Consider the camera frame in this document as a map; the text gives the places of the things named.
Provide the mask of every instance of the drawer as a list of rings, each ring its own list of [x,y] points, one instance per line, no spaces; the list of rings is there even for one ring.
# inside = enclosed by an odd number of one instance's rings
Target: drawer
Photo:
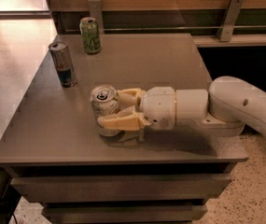
[[[124,204],[77,208],[44,208],[42,215],[51,223],[169,223],[200,219],[204,205],[179,203]]]
[[[89,175],[17,177],[12,186],[32,203],[78,203],[208,199],[230,182],[228,174]]]

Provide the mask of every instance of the cabinet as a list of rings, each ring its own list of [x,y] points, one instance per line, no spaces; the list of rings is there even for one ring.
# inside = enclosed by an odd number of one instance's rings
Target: cabinet
[[[52,223],[163,223],[201,218],[247,155],[238,137],[190,127],[98,134],[93,87],[208,89],[211,78],[190,35],[101,35],[102,50],[67,42],[78,84],[64,89],[47,54],[0,141],[0,166]]]

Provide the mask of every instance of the soda can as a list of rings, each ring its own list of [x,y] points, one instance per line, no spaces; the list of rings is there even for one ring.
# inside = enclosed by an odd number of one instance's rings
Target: soda can
[[[99,133],[103,136],[115,136],[120,133],[120,130],[106,130],[97,122],[98,117],[116,114],[119,111],[119,95],[115,88],[110,85],[95,87],[91,91],[90,102]]]
[[[61,41],[53,42],[49,44],[49,52],[61,85],[66,88],[76,85],[77,78],[67,44]]]
[[[87,17],[80,20],[79,30],[83,37],[84,49],[88,54],[95,54],[101,50],[98,24],[95,18]]]

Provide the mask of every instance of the terrazzo floor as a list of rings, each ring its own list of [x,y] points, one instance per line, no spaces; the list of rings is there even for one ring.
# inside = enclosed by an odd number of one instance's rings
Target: terrazzo floor
[[[50,20],[0,21],[0,137],[54,36]],[[266,138],[246,128],[240,140],[249,160],[236,165],[232,182],[194,224],[266,224]],[[21,199],[15,214],[26,224],[49,224],[41,210]]]

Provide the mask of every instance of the white robotic arm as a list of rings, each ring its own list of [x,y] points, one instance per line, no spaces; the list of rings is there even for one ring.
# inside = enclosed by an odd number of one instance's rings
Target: white robotic arm
[[[266,93],[235,77],[219,77],[207,90],[119,91],[118,114],[98,118],[107,129],[135,131],[150,125],[156,130],[188,126],[197,132],[235,136],[245,124],[266,136]]]

